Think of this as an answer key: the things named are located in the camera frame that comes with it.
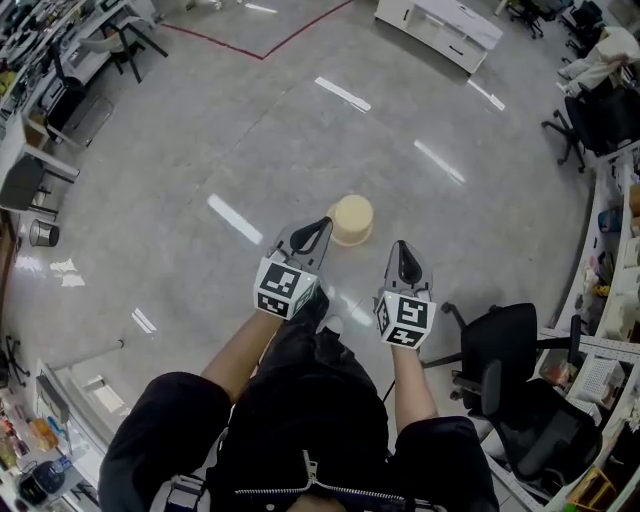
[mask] zipper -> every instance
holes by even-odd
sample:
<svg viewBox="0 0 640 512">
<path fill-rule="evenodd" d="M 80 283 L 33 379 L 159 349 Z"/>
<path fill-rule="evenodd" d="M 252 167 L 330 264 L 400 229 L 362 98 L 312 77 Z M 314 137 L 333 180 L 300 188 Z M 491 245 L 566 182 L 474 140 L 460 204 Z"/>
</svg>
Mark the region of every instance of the zipper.
<svg viewBox="0 0 640 512">
<path fill-rule="evenodd" d="M 397 496 L 395 494 L 384 494 L 380 492 L 373 491 L 362 491 L 359 489 L 349 489 L 347 487 L 335 487 L 333 485 L 326 485 L 322 482 L 318 481 L 318 463 L 311 460 L 309 458 L 309 452 L 307 450 L 302 450 L 302 455 L 304 457 L 304 465 L 307 469 L 307 485 L 299 488 L 299 489 L 241 489 L 235 491 L 235 494 L 294 494 L 294 493 L 303 493 L 308 491 L 312 485 L 317 485 L 322 487 L 323 489 L 327 489 L 328 491 L 341 492 L 345 494 L 354 494 L 359 496 L 366 496 L 368 498 L 380 498 L 385 500 L 402 500 L 404 498 L 402 496 Z"/>
</svg>

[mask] red line on floor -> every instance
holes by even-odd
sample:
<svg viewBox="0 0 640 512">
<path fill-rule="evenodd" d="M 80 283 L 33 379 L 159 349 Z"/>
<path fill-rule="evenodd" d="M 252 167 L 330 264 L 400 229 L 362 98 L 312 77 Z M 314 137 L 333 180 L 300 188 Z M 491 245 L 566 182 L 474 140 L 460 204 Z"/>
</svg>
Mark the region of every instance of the red line on floor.
<svg viewBox="0 0 640 512">
<path fill-rule="evenodd" d="M 285 44 L 287 44 L 289 41 L 291 41 L 294 37 L 299 36 L 302 32 L 304 32 L 308 28 L 312 27 L 313 25 L 318 23 L 320 20 L 323 20 L 324 18 L 326 18 L 330 14 L 333 14 L 337 10 L 342 9 L 344 6 L 349 5 L 353 1 L 354 0 L 346 0 L 346 2 L 343 2 L 340 5 L 337 5 L 336 7 L 334 7 L 333 9 L 325 12 L 324 14 L 321 14 L 320 16 L 315 18 L 314 20 L 312 20 L 309 23 L 307 23 L 300 30 L 296 30 L 293 34 L 291 34 L 289 37 L 287 37 L 284 41 L 282 41 L 281 43 L 278 43 L 277 45 L 275 45 L 273 48 L 271 48 L 271 50 L 269 50 L 263 56 L 257 55 L 255 53 L 252 53 L 252 52 L 248 51 L 248 50 L 243 50 L 242 48 L 238 48 L 236 46 L 232 46 L 232 45 L 227 44 L 227 43 L 225 43 L 223 41 L 218 41 L 217 39 L 214 39 L 213 37 L 209 37 L 209 36 L 206 36 L 204 34 L 200 34 L 199 32 L 194 32 L 193 30 L 188 30 L 186 28 L 177 27 L 176 25 L 170 25 L 168 23 L 162 23 L 162 26 L 163 27 L 167 27 L 167 28 L 171 28 L 173 30 L 177 30 L 179 32 L 184 32 L 185 34 L 190 34 L 192 36 L 196 36 L 196 37 L 199 37 L 201 39 L 206 39 L 207 41 L 211 41 L 212 43 L 217 44 L 218 46 L 223 46 L 224 48 L 229 48 L 230 50 L 234 50 L 234 51 L 239 52 L 239 53 L 244 53 L 245 55 L 248 55 L 249 57 L 253 57 L 254 59 L 264 60 L 267 57 L 269 57 L 271 54 L 273 54 L 274 52 L 276 52 L 277 50 L 282 48 Z"/>
<path fill-rule="evenodd" d="M 302 32 L 304 32 L 305 30 L 307 30 L 308 28 L 312 27 L 313 25 L 315 25 L 316 23 L 318 23 L 320 20 L 326 18 L 327 16 L 329 16 L 330 14 L 333 14 L 334 12 L 336 12 L 339 9 L 342 9 L 345 5 L 349 5 L 351 2 L 353 2 L 353 0 L 347 0 L 346 2 L 341 3 L 340 5 L 337 5 L 336 7 L 334 7 L 333 9 L 331 9 L 330 11 L 325 12 L 324 14 L 318 16 L 315 20 L 310 21 L 309 23 L 307 23 L 304 27 L 302 27 L 300 30 L 294 32 L 293 34 L 291 34 L 289 37 L 287 37 L 284 41 L 282 41 L 281 43 L 278 43 L 277 45 L 275 45 L 273 48 L 271 48 L 271 50 L 269 50 L 266 55 L 264 57 L 262 57 L 263 59 L 266 59 L 269 55 L 271 55 L 272 53 L 274 53 L 276 50 L 279 50 L 280 48 L 282 48 L 285 44 L 287 44 L 289 41 L 291 41 L 294 37 L 300 35 Z"/>
<path fill-rule="evenodd" d="M 222 41 L 218 41 L 217 39 L 214 39 L 213 37 L 205 36 L 204 34 L 199 34 L 198 32 L 194 32 L 193 30 L 188 30 L 188 29 L 182 28 L 182 27 L 176 27 L 175 25 L 169 25 L 168 23 L 162 23 L 162 26 L 163 27 L 167 27 L 167 28 L 171 28 L 173 30 L 177 30 L 178 32 L 184 32 L 185 34 L 190 34 L 192 36 L 196 36 L 196 37 L 199 37 L 201 39 L 206 39 L 207 41 L 211 41 L 212 43 L 215 43 L 215 44 L 217 44 L 219 46 L 224 46 L 225 48 L 229 48 L 230 50 L 234 50 L 236 52 L 244 53 L 245 55 L 248 55 L 249 57 L 253 57 L 254 59 L 264 60 L 264 57 L 261 57 L 260 55 L 256 55 L 255 53 L 252 53 L 250 51 L 243 50 L 242 48 L 236 48 L 235 46 L 231 46 L 230 44 L 223 43 Z"/>
</svg>

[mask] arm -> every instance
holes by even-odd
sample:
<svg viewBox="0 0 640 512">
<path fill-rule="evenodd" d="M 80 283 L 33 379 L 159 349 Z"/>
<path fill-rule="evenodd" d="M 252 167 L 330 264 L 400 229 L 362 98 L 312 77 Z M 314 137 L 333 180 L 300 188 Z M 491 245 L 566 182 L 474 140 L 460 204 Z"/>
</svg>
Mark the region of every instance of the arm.
<svg viewBox="0 0 640 512">
<path fill-rule="evenodd" d="M 396 378 L 396 428 L 398 434 L 411 423 L 436 418 L 438 410 L 416 350 L 391 347 Z"/>
<path fill-rule="evenodd" d="M 282 319 L 256 311 L 213 358 L 201 376 L 224 389 L 235 403 Z"/>
</svg>

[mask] trash can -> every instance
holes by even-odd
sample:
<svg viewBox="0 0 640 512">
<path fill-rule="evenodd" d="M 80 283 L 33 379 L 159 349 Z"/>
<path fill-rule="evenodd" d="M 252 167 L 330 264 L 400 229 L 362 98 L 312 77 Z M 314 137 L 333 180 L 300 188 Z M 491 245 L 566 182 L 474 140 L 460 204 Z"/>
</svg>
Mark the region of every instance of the trash can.
<svg viewBox="0 0 640 512">
<path fill-rule="evenodd" d="M 34 220 L 29 230 L 29 242 L 32 247 L 55 247 L 60 238 L 60 228 L 53 224 Z"/>
</svg>

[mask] black and white marker cube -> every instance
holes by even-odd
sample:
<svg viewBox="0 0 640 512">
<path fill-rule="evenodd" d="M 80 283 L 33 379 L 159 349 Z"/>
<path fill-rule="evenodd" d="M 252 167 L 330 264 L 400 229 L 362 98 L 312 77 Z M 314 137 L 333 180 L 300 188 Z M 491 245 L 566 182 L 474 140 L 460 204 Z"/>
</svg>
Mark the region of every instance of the black and white marker cube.
<svg viewBox="0 0 640 512">
<path fill-rule="evenodd" d="M 376 309 L 381 341 L 417 349 L 431 332 L 435 314 L 435 302 L 384 292 Z"/>
<path fill-rule="evenodd" d="M 254 306 L 289 320 L 312 297 L 318 277 L 262 258 L 253 284 Z"/>
</svg>

